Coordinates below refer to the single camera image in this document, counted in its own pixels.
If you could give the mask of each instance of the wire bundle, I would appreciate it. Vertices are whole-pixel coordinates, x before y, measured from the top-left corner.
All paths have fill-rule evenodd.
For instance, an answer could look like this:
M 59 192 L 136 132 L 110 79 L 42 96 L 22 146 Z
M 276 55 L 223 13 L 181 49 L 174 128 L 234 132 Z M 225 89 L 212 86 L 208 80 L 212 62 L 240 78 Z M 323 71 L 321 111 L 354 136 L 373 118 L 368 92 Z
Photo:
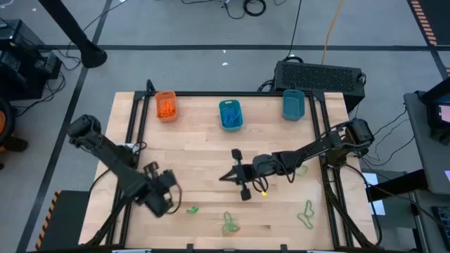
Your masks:
M 171 100 L 167 100 L 161 105 L 160 110 L 157 112 L 157 116 L 164 119 L 175 116 L 175 113 L 174 103 Z

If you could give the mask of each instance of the wooden tabletop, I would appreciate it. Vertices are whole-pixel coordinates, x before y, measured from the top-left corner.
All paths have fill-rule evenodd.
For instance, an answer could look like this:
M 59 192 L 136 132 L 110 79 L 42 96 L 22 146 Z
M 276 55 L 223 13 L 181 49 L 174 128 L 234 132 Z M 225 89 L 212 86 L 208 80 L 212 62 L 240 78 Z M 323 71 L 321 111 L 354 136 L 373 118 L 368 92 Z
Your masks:
M 115 143 L 124 143 L 133 93 L 116 93 L 106 136 Z M 240 199 L 240 186 L 219 181 L 234 163 L 231 149 L 239 148 L 243 162 L 251 163 L 255 155 L 275 151 L 296 150 L 315 140 L 309 103 L 305 116 L 298 122 L 281 117 L 281 97 L 239 97 L 244 118 L 240 131 L 229 133 L 220 126 L 218 104 L 227 97 L 178 97 L 178 119 L 161 123 L 155 117 L 155 99 L 150 98 L 143 140 L 148 147 L 141 152 L 139 167 L 157 161 L 160 169 L 172 169 L 183 188 L 180 210 L 173 215 L 155 218 L 146 207 L 133 204 L 126 246 L 129 248 L 183 249 L 193 243 L 196 249 L 332 249 L 330 225 L 321 181 L 319 159 L 304 164 L 309 168 L 304 176 L 288 183 L 285 176 L 270 176 L 268 198 L 256 192 L 251 184 L 252 199 Z M 326 105 L 330 124 L 348 120 L 341 93 L 327 93 Z M 320 105 L 316 102 L 320 123 Z M 139 127 L 136 117 L 134 141 Z M 348 163 L 359 168 L 356 158 Z M 96 176 L 106 170 L 99 162 Z M 341 170 L 347 210 L 355 224 L 371 241 L 376 241 L 375 229 L 361 178 L 349 169 Z M 101 227 L 111 211 L 116 177 L 109 173 L 92 191 L 79 242 L 88 241 Z M 174 201 L 178 200 L 173 189 Z M 297 218 L 311 200 L 315 215 L 314 228 L 309 230 Z M 199 207 L 197 214 L 186 210 Z M 240 230 L 222 235 L 224 212 L 229 212 Z M 342 221 L 336 212 L 340 241 L 345 245 Z M 115 242 L 118 241 L 122 217 L 117 220 Z

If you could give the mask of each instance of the blue object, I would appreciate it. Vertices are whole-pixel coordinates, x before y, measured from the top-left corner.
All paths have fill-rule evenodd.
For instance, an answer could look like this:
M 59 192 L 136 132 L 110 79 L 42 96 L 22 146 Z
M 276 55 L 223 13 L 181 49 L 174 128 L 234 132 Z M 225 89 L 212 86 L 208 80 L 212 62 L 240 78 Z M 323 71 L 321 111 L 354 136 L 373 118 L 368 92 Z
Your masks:
M 297 121 L 304 116 L 304 93 L 287 89 L 283 92 L 283 118 Z
M 219 103 L 220 121 L 225 131 L 237 131 L 243 123 L 240 103 L 236 99 L 223 100 Z

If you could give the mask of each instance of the green rubber band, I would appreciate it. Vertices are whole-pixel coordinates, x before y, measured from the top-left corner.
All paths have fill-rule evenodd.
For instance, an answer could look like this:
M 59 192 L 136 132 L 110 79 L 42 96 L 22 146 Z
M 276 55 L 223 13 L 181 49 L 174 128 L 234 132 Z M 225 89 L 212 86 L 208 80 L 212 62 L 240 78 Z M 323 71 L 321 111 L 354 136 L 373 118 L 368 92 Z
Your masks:
M 187 209 L 187 210 L 186 210 L 186 213 L 187 213 L 187 214 L 197 214 L 198 210 L 199 210 L 198 207 L 193 206 L 191 209 Z
M 307 200 L 307 204 L 304 207 L 304 213 L 298 214 L 297 218 L 303 222 L 304 226 L 306 226 L 309 230 L 313 229 L 314 226 L 312 225 L 310 218 L 314 216 L 314 211 L 312 209 L 312 203 L 311 200 Z
M 224 222 L 225 224 L 222 226 L 223 235 L 229 235 L 230 233 L 239 231 L 240 228 L 233 222 L 233 218 L 231 218 L 229 212 L 224 212 Z
M 300 168 L 304 168 L 303 171 L 301 171 L 299 173 L 295 172 L 295 175 L 304 176 L 308 172 L 308 166 L 302 164 L 302 166 L 300 166 Z

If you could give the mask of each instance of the black clamp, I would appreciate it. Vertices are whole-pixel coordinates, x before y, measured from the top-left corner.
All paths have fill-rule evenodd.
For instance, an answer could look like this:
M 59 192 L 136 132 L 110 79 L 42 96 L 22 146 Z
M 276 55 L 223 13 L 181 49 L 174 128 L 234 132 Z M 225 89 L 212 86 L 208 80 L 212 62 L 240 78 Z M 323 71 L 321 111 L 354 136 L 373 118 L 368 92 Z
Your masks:
M 288 245 L 280 245 L 281 253 L 288 253 Z
M 192 244 L 192 243 L 187 244 L 186 253 L 194 253 L 194 244 Z

